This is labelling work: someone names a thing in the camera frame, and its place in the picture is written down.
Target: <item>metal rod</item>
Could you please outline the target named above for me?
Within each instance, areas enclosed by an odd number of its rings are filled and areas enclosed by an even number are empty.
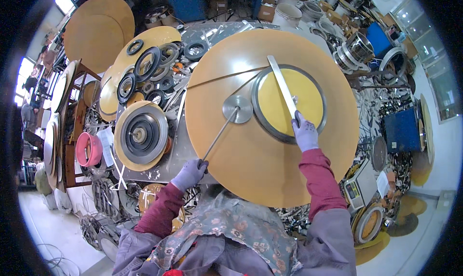
[[[214,144],[217,142],[218,138],[220,137],[220,135],[224,132],[225,130],[225,127],[227,127],[227,125],[229,124],[229,122],[232,120],[232,118],[235,116],[235,113],[239,110],[239,107],[236,106],[235,107],[235,110],[231,113],[230,117],[228,117],[227,119],[227,122],[225,122],[224,126],[222,127],[222,129],[218,132],[217,136],[215,137],[214,141],[212,141],[212,144],[211,146],[209,146],[209,149],[206,151],[204,157],[202,158],[202,161],[205,160],[205,158],[207,157],[207,155],[209,154],[209,152],[212,150],[212,147],[214,147]]]

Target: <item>metal cylinder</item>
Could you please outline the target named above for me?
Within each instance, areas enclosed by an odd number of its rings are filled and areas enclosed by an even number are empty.
[[[359,62],[363,62],[374,54],[373,46],[370,41],[360,32],[353,34],[349,40],[347,40],[346,45],[352,57]]]

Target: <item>hand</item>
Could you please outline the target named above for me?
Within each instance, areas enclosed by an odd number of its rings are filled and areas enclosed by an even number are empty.
[[[305,152],[319,148],[318,132],[315,125],[306,120],[298,110],[296,110],[295,116],[299,119],[300,127],[297,127],[296,119],[292,119],[291,124],[293,126],[294,137],[296,137],[296,142],[300,151]]]
[[[187,161],[178,175],[170,182],[182,192],[195,186],[203,178],[205,169],[209,165],[208,161],[204,161],[199,165],[200,161],[199,158]]]

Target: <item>gasket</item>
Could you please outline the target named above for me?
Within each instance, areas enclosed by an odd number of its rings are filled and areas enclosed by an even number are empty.
[[[192,48],[199,48],[199,53],[197,54],[190,53],[190,50]],[[183,54],[188,60],[196,62],[196,61],[199,61],[204,56],[207,50],[208,48],[204,41],[202,40],[194,41],[185,46],[185,49],[183,50]]]
[[[139,72],[141,70],[142,62],[149,55],[153,55],[151,66],[148,68],[148,70],[145,73],[140,74]],[[133,73],[135,74],[136,82],[144,82],[149,77],[153,76],[154,72],[159,68],[160,61],[161,61],[161,51],[159,50],[158,47],[151,47],[145,50],[145,52],[143,52],[142,55],[140,55],[140,57],[137,59],[135,63],[135,67],[133,68]]]
[[[127,73],[122,77],[117,86],[117,99],[119,103],[125,105],[136,89],[135,75]]]
[[[154,101],[158,97],[160,98],[159,102]],[[167,97],[165,92],[159,89],[154,89],[153,91],[148,93],[145,97],[145,100],[156,103],[161,109],[164,109],[164,107],[167,104]]]
[[[138,39],[138,40],[131,42],[130,45],[127,47],[127,55],[129,56],[135,55],[136,53],[138,53],[138,51],[142,49],[142,47],[143,47],[142,39]]]
[[[170,94],[174,91],[175,81],[172,76],[165,76],[159,80],[159,89],[164,91],[166,94]]]

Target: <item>white plastic bucket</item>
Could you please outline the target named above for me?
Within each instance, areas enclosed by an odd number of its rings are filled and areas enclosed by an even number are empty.
[[[299,25],[302,12],[290,4],[277,4],[272,24],[295,28]]]
[[[299,0],[278,0],[278,4],[289,4],[292,6],[296,6]]]

